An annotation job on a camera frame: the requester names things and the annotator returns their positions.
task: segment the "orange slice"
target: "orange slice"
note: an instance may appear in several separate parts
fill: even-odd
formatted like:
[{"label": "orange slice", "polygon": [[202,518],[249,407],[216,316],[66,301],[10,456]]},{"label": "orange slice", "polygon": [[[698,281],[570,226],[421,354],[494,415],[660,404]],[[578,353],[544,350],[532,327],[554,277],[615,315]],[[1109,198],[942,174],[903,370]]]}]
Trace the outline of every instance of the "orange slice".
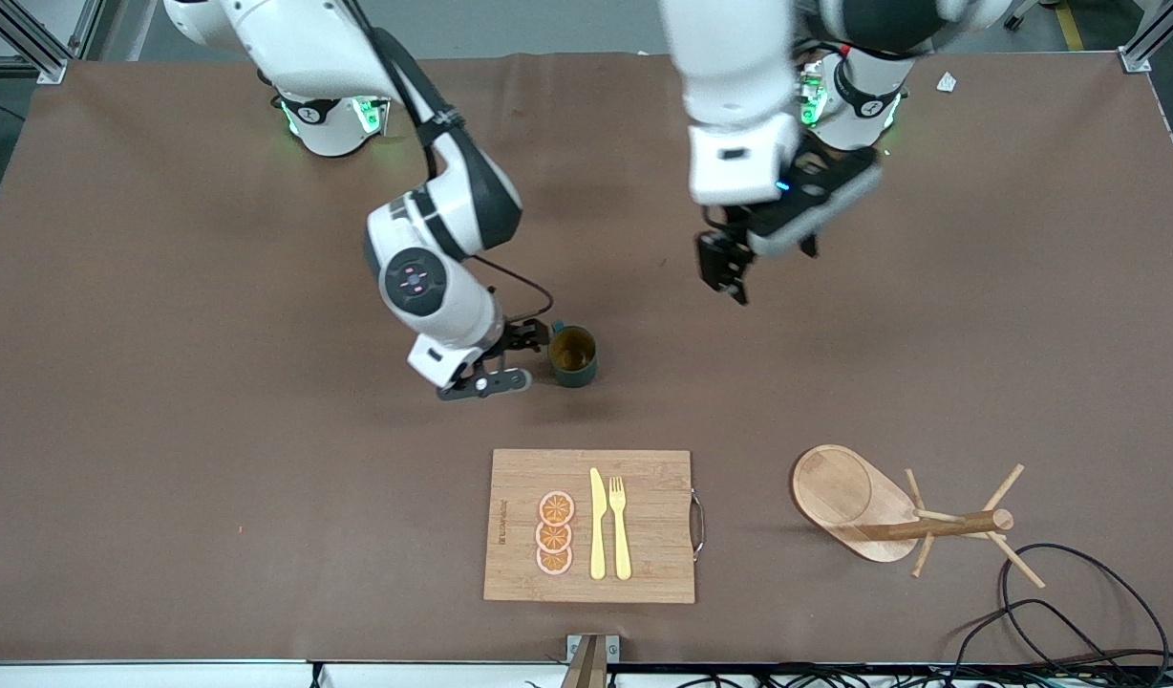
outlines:
[{"label": "orange slice", "polygon": [[562,573],[569,571],[569,565],[574,563],[574,550],[565,550],[565,552],[544,552],[543,550],[535,551],[535,565],[540,566],[540,571],[548,573],[549,575],[561,575]]},{"label": "orange slice", "polygon": [[565,552],[572,539],[574,532],[569,530],[568,525],[548,525],[540,522],[535,526],[535,545],[550,554]]},{"label": "orange slice", "polygon": [[561,489],[554,489],[540,499],[538,513],[540,519],[548,525],[568,524],[574,518],[574,500]]}]

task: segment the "fork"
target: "fork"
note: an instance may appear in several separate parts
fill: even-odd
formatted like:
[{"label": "fork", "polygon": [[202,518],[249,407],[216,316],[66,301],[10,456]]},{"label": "fork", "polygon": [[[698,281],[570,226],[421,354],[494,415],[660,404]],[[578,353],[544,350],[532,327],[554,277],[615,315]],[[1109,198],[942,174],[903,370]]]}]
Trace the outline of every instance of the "fork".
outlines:
[{"label": "fork", "polygon": [[624,478],[608,478],[608,505],[616,515],[616,575],[621,580],[629,580],[633,575],[633,565],[630,563],[630,539],[625,536]]}]

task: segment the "gray floor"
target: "gray floor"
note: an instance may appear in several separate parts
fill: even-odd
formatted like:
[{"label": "gray floor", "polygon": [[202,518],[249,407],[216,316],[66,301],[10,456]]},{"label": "gray floor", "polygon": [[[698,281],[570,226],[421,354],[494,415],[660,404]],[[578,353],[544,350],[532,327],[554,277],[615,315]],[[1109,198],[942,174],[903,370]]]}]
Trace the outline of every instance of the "gray floor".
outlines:
[{"label": "gray floor", "polygon": [[[1140,13],[1130,0],[1071,0],[1090,49],[1110,48],[1133,34]],[[656,0],[547,2],[527,0],[362,0],[369,18],[398,35],[418,57],[491,57],[510,53],[666,53]],[[121,0],[101,56],[107,60],[233,60],[188,42],[158,0]],[[945,52],[1063,52],[1066,42],[1051,9],[1033,8],[1017,32],[1001,22],[983,34],[962,36]],[[1153,79],[1173,127],[1173,42],[1153,59]],[[27,113],[35,86],[0,80],[0,103]],[[0,179],[19,122],[0,113]]]}]

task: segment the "knife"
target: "knife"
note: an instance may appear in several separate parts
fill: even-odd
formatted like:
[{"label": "knife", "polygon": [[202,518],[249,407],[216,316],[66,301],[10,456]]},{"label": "knife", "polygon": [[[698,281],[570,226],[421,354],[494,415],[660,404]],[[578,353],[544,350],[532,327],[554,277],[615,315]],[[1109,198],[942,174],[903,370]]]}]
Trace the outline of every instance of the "knife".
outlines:
[{"label": "knife", "polygon": [[608,492],[598,469],[590,469],[590,575],[603,580],[604,568],[604,515],[608,513]]}]

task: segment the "wooden dowel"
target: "wooden dowel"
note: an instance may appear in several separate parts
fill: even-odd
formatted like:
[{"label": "wooden dowel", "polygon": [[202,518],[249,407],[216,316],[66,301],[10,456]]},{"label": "wooden dowel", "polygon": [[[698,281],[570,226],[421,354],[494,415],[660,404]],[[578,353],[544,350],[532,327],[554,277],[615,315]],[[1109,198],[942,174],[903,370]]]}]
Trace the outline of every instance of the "wooden dowel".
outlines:
[{"label": "wooden dowel", "polygon": [[927,566],[927,557],[930,556],[930,546],[935,544],[935,536],[927,534],[927,539],[922,540],[922,551],[918,552],[918,561],[914,563],[914,573],[909,575],[918,578],[922,575],[922,567]]},{"label": "wooden dowel", "polygon": [[1016,565],[1016,567],[1018,567],[1024,575],[1028,575],[1028,580],[1031,580],[1032,585],[1036,585],[1036,587],[1045,587],[1044,580],[1042,580],[1039,575],[1033,573],[1033,571],[1028,567],[1024,559],[1019,558],[1019,554],[1011,549],[1011,545],[1006,544],[1006,540],[998,540],[997,537],[990,537],[990,540],[991,543],[998,545],[1002,553],[1006,554],[1006,558],[1011,559],[1011,563],[1013,563],[1013,565]]},{"label": "wooden dowel", "polygon": [[895,525],[869,525],[862,527],[862,533],[870,540],[916,540],[928,533],[937,537],[1010,530],[1016,523],[1009,510],[963,515],[962,518],[964,523],[915,520],[914,523],[897,523]]},{"label": "wooden dowel", "polygon": [[920,510],[925,510],[927,504],[922,500],[922,492],[918,492],[918,481],[914,479],[914,470],[904,469],[906,478],[909,478],[909,493],[914,496],[914,505]]},{"label": "wooden dowel", "polygon": [[1011,469],[1011,475],[1006,476],[1006,479],[1002,481],[1001,486],[994,491],[994,496],[990,497],[990,500],[986,502],[984,506],[981,506],[981,510],[983,510],[983,512],[988,512],[988,510],[992,510],[994,506],[997,506],[998,502],[1002,502],[1002,497],[1005,496],[1006,490],[1011,489],[1011,485],[1016,483],[1016,478],[1019,478],[1019,474],[1024,474],[1024,464],[1016,464],[1016,466]]},{"label": "wooden dowel", "polygon": [[952,515],[941,515],[940,512],[928,512],[927,510],[914,510],[915,517],[929,518],[931,520],[941,520],[944,523],[964,523],[964,517],[954,517]]}]

